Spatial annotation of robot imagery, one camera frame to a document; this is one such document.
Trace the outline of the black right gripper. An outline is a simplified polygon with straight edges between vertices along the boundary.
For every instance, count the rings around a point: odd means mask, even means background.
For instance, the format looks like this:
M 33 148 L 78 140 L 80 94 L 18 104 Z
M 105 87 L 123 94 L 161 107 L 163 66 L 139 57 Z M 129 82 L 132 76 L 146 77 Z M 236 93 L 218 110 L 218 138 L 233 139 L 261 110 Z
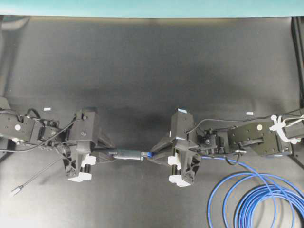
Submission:
M 197 134 L 188 133 L 193 127 L 193 116 L 186 110 L 178 109 L 171 117 L 170 136 L 164 136 L 150 150 L 154 155 L 148 161 L 171 166 L 169 182 L 178 187 L 194 184 L 200 167 L 201 155 L 196 151 L 199 148 Z

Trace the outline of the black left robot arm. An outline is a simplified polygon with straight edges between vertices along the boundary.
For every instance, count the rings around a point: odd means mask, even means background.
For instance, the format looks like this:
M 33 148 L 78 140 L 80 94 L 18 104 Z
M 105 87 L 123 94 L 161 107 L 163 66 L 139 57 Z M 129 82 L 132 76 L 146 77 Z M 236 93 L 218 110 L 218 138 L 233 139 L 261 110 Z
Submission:
M 44 119 L 30 108 L 26 114 L 11 109 L 5 97 L 0 98 L 0 153 L 29 152 L 34 149 L 54 150 L 63 162 L 68 180 L 89 181 L 91 168 L 115 160 L 159 162 L 155 152 L 117 149 L 99 127 L 95 108 L 83 108 L 72 121 L 60 127 L 59 121 Z

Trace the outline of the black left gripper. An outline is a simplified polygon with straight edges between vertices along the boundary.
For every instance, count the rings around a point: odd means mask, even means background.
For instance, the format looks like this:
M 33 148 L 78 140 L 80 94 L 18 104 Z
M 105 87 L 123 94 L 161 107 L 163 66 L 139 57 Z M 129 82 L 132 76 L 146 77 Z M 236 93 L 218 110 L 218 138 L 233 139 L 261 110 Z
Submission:
M 95 107 L 83 108 L 75 114 L 67 131 L 66 142 L 65 169 L 69 181 L 89 181 L 92 179 L 93 165 L 116 161 L 113 156 L 103 153 L 116 146 L 102 129 L 98 132 L 98 111 Z M 95 146 L 97 152 L 94 152 L 94 157 L 91 153 Z

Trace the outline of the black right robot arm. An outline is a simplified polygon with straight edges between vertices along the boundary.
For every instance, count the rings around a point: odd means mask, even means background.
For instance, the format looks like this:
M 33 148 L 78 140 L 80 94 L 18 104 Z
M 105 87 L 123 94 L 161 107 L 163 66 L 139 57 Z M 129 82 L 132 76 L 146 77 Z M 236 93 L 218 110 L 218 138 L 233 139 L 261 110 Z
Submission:
M 234 126 L 203 129 L 186 110 L 171 117 L 168 133 L 151 149 L 149 160 L 172 168 L 169 181 L 179 187 L 194 184 L 202 158 L 222 158 L 239 163 L 242 155 L 255 152 L 261 157 L 291 155 L 293 145 L 304 139 L 304 110 L 233 120 Z

